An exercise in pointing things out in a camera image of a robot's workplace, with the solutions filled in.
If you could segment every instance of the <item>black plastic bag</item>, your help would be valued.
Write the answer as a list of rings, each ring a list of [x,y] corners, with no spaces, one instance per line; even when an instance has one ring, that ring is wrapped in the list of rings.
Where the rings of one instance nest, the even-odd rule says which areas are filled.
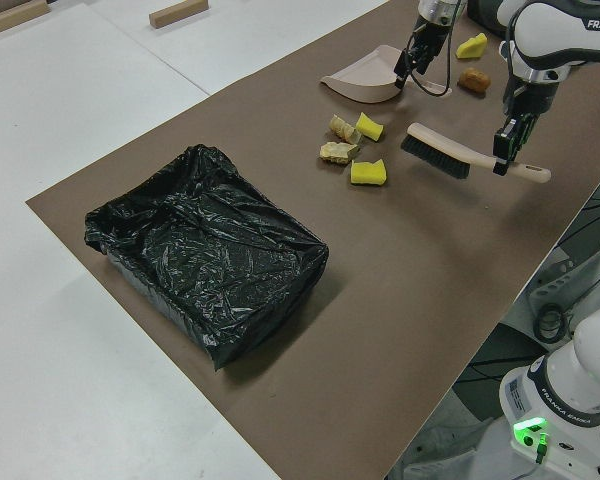
[[[288,319],[329,255],[203,145],[88,213],[85,242],[202,346],[216,370]]]

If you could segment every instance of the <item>dustpan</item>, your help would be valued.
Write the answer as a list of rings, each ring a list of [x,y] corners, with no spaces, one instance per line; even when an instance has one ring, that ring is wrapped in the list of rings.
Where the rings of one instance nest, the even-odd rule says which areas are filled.
[[[322,77],[320,81],[356,102],[384,102],[400,93],[400,89],[394,85],[396,74],[393,73],[393,68],[401,53],[397,48],[380,45],[369,55],[333,75]],[[420,83],[432,92],[444,91],[443,85],[424,80]],[[415,85],[411,77],[407,79],[407,85]]]

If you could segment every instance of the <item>yellow sponge piece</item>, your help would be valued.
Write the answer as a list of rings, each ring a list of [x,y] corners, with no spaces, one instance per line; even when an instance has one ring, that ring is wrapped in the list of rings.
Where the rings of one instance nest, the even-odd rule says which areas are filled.
[[[365,137],[369,137],[374,142],[377,142],[380,138],[383,128],[384,125],[380,125],[379,123],[374,122],[364,113],[360,114],[358,123],[356,123],[356,130],[362,133]]]
[[[384,168],[384,162],[352,162],[351,163],[351,183],[354,185],[382,185],[387,181],[387,171]]]
[[[487,48],[487,36],[480,33],[462,43],[456,50],[458,58],[480,58]]]

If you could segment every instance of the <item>brown mat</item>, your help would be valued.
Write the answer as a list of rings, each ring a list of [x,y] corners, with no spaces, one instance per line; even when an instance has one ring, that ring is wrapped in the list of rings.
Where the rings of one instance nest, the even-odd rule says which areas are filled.
[[[454,180],[399,148],[418,121],[490,152],[507,71],[494,38],[479,62],[452,60],[454,78],[474,64],[492,76],[485,99],[407,90],[363,106],[318,83],[379,44],[402,47],[415,13],[389,2],[28,202],[285,480],[381,479],[600,181],[600,66],[560,87],[519,158],[550,168],[546,185],[476,168]],[[478,31],[463,18],[454,49]],[[428,77],[444,79],[444,63]],[[359,157],[384,159],[381,188],[317,159],[331,115],[355,123],[361,110],[386,125]],[[218,373],[82,240],[86,212],[196,143],[224,151],[331,252],[292,322]]]

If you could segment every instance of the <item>brush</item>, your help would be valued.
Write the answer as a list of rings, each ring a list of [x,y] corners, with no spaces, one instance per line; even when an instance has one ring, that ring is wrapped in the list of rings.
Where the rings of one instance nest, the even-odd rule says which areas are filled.
[[[404,151],[412,153],[458,179],[469,176],[471,165],[493,170],[493,166],[496,164],[495,157],[471,150],[420,123],[409,125],[407,137],[401,147]],[[507,174],[536,183],[546,183],[551,179],[550,170],[518,162],[509,164]]]

